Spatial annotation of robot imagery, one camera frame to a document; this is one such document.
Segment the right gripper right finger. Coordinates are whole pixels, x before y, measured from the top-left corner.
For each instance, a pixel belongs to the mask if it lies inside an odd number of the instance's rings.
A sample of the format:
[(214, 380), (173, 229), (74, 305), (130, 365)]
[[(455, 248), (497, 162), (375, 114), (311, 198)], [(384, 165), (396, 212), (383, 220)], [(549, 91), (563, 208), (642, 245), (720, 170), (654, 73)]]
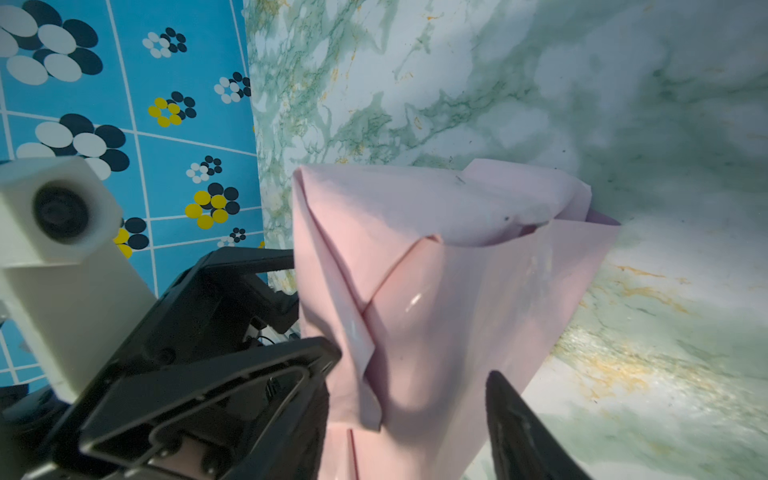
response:
[(498, 479), (590, 479), (499, 371), (486, 380), (485, 408)]

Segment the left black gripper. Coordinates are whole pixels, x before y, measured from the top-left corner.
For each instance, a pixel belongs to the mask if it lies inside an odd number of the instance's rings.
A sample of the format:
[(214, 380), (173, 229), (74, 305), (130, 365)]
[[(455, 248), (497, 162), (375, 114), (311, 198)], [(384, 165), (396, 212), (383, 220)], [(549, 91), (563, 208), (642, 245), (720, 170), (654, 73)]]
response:
[(84, 395), (3, 392), (5, 479), (283, 479), (286, 410), (341, 358), (321, 337), (276, 345), (250, 328), (285, 327), (293, 295), (263, 275), (289, 250), (224, 248), (185, 271)]

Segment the purple wrapping paper sheet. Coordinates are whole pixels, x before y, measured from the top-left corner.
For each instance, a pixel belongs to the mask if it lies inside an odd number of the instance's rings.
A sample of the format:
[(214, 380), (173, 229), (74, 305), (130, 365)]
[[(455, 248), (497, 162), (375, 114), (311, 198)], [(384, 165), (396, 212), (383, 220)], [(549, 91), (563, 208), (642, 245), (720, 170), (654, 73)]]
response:
[(488, 375), (528, 385), (618, 223), (579, 179), (491, 159), (305, 165), (292, 193), (301, 330), (342, 353), (320, 477), (461, 477), (488, 438)]

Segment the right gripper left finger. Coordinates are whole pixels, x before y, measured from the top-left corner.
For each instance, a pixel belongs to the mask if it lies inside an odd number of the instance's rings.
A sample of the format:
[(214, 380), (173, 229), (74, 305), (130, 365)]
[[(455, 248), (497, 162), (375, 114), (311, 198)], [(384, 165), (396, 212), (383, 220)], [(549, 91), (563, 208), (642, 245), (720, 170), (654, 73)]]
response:
[(302, 388), (288, 404), (285, 426), (279, 427), (277, 451), (270, 455), (264, 479), (319, 478), (329, 415), (324, 382)]

